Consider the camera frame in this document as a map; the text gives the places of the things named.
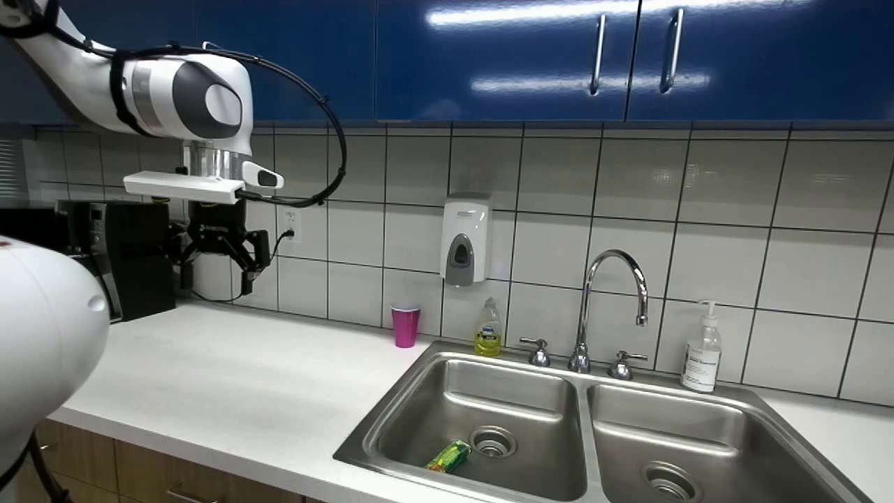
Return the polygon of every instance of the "pink cup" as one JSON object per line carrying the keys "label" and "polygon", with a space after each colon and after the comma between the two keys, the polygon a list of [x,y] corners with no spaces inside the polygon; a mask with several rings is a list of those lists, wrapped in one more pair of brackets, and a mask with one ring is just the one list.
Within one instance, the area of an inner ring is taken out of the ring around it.
{"label": "pink cup", "polygon": [[419,305],[394,305],[390,306],[390,334],[394,345],[414,345],[419,338]]}

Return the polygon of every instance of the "countertop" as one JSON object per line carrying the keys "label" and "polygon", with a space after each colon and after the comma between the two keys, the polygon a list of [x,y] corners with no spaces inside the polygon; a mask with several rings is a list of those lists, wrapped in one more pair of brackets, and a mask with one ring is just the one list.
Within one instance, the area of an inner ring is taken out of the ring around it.
{"label": "countertop", "polygon": [[[331,458],[425,348],[395,348],[381,330],[180,305],[113,323],[52,418],[314,500],[458,503]],[[894,500],[890,407],[759,397],[872,500]]]}

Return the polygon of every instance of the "double sink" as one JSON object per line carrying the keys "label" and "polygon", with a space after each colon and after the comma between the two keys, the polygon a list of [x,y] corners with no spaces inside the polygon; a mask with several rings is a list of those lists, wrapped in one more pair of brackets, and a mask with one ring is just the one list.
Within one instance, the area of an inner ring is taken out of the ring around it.
{"label": "double sink", "polygon": [[[451,472],[426,460],[462,440]],[[334,458],[475,500],[865,503],[757,394],[433,343]]]}

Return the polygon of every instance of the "cabinet handle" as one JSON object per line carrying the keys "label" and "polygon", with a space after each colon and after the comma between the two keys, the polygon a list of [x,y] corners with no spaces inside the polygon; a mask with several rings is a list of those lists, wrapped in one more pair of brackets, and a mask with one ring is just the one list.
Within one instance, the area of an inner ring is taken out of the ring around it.
{"label": "cabinet handle", "polygon": [[661,92],[671,92],[676,83],[676,69],[678,69],[678,45],[682,45],[682,18],[685,18],[685,9],[676,9],[672,14],[672,48],[671,48],[671,64],[666,64],[666,76],[661,77]]}
{"label": "cabinet handle", "polygon": [[172,489],[164,489],[164,500],[166,503],[219,503],[219,500],[198,500],[198,498],[189,498],[189,495],[180,495],[180,491],[172,491]]}
{"label": "cabinet handle", "polygon": [[588,81],[588,94],[601,90],[604,77],[604,48],[605,48],[605,14],[598,14],[595,18],[595,49],[591,49],[591,81]]}

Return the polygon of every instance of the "wall-mounted dispenser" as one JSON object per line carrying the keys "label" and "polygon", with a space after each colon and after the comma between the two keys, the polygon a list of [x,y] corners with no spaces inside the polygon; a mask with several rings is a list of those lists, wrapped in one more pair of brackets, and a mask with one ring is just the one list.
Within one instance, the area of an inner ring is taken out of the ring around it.
{"label": "wall-mounted dispenser", "polygon": [[451,197],[443,203],[442,280],[472,284],[486,280],[486,241],[490,208],[481,197]]}

